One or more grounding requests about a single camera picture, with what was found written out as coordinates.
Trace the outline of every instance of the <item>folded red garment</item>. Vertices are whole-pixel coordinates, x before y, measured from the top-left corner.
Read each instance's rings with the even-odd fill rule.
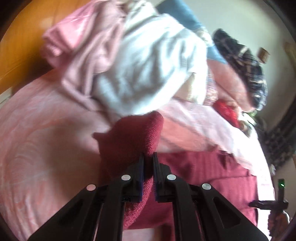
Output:
[[[227,105],[223,100],[217,100],[213,104],[215,111],[219,113],[225,120],[227,120],[232,126],[239,128],[239,121],[237,119],[237,114],[233,108]]]
[[[163,117],[154,111],[143,116],[128,116],[119,120],[105,134],[95,133],[99,142],[102,165],[108,174],[106,182],[120,176],[141,153],[151,156],[156,150]],[[256,177],[238,164],[233,155],[224,151],[183,151],[158,153],[160,163],[170,166],[172,173],[193,185],[210,183],[238,210],[256,225],[256,213],[248,203],[257,199]],[[152,191],[152,162],[145,160],[143,201],[126,205],[124,229],[143,229],[163,226],[162,240],[174,240],[171,203],[157,203]]]

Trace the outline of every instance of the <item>small brown object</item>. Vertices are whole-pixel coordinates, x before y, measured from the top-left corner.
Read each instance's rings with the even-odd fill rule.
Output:
[[[265,64],[267,62],[269,56],[270,56],[270,54],[267,52],[267,50],[265,50],[264,48],[259,49],[258,58],[261,63]]]

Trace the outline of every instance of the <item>hand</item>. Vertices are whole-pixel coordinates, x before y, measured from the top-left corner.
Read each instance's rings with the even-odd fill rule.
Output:
[[[268,230],[272,233],[272,241],[277,241],[289,225],[289,215],[286,212],[270,212]]]

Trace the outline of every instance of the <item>peach fabric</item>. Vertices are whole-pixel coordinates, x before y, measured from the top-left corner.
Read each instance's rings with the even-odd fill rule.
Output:
[[[89,110],[101,110],[91,99],[93,76],[113,64],[125,15],[116,0],[92,0],[43,35],[41,54],[54,68],[65,70],[64,91]]]
[[[94,132],[111,125],[103,112],[91,112],[65,97],[53,70],[19,90],[0,109],[0,212],[20,241],[90,183],[106,176]],[[260,199],[273,199],[266,160],[257,139],[247,138],[209,106],[172,99],[158,110],[164,117],[158,152],[219,148],[257,176]],[[268,235],[268,212],[258,227]],[[154,230],[124,233],[147,241]]]
[[[245,112],[252,112],[255,108],[249,98],[247,87],[229,64],[215,60],[207,60],[217,84],[218,99],[233,106],[236,111],[241,108]]]

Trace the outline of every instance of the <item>bed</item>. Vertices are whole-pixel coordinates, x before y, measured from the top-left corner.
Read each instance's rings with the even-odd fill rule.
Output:
[[[20,241],[86,185],[101,183],[100,154],[91,135],[108,131],[111,124],[104,112],[87,111],[65,97],[58,88],[59,73],[49,71],[39,54],[44,31],[86,2],[33,0],[0,42],[0,93],[18,90],[0,109],[0,212]],[[210,106],[172,99],[158,111],[164,117],[158,152],[218,147],[233,153],[257,177],[258,198],[274,199],[256,138],[246,137]],[[267,236],[268,214],[258,211],[258,228]],[[137,235],[129,232],[124,239]]]

